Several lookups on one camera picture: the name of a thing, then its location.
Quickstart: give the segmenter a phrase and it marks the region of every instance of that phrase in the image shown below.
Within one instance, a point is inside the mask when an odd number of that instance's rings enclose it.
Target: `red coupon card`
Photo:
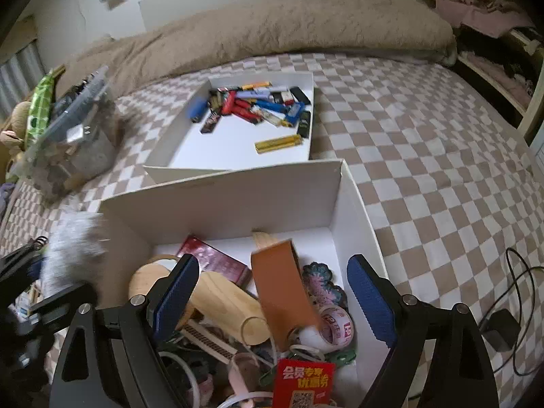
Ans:
[[[277,364],[272,408],[311,408],[328,404],[335,365],[282,359]]]

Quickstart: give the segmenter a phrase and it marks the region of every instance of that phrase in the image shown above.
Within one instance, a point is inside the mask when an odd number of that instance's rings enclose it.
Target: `pink clothing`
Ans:
[[[519,81],[506,75],[502,66],[499,66],[486,58],[477,56],[473,52],[465,51],[461,52],[461,54],[503,86],[525,109],[529,107],[531,96],[527,93],[527,89]]]
[[[523,9],[504,0],[436,0],[436,10],[455,28],[464,24],[493,38],[513,28],[534,27]]]

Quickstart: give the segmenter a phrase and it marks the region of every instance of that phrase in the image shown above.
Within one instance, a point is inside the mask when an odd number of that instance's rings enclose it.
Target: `white cardboard box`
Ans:
[[[241,73],[210,78],[184,104],[168,130],[155,145],[145,163],[145,170],[157,183],[182,180],[227,170],[308,161],[311,128],[308,139],[296,147],[257,154],[255,142],[296,134],[296,127],[274,127],[263,121],[253,125],[234,115],[222,117],[212,133],[202,134],[209,111],[197,124],[187,118],[187,111],[199,97],[208,98],[209,90],[218,87],[270,81],[274,86],[298,86],[312,103],[306,110],[313,113],[313,74],[311,72]]]
[[[347,408],[357,407],[388,353],[376,340],[346,279],[347,261],[362,253],[378,275],[385,264],[357,186],[342,160],[223,172],[151,186],[102,202],[110,241],[100,304],[128,300],[132,274],[157,253],[176,253],[189,234],[250,265],[251,232],[292,239],[301,265],[326,263],[347,294],[357,360],[335,377]],[[254,283],[249,291],[255,293]]]

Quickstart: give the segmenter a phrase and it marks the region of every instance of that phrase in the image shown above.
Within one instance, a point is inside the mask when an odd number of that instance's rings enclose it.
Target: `gold lighter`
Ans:
[[[283,138],[275,138],[273,140],[260,141],[255,143],[257,153],[272,152],[274,150],[294,147],[302,144],[303,139],[300,135],[290,135]]]
[[[242,90],[251,90],[251,89],[254,89],[255,87],[267,87],[267,86],[271,86],[272,84],[270,83],[270,81],[262,81],[260,83],[253,83],[253,84],[244,84],[241,89]]]

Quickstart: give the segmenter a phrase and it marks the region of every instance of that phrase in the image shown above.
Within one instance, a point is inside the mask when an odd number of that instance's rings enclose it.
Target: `red box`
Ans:
[[[197,258],[200,271],[221,273],[239,287],[246,285],[251,277],[251,270],[248,266],[192,235],[187,237],[176,256],[183,256],[186,253],[190,253]]]
[[[277,364],[272,408],[327,405],[335,368],[333,363],[282,359]]]

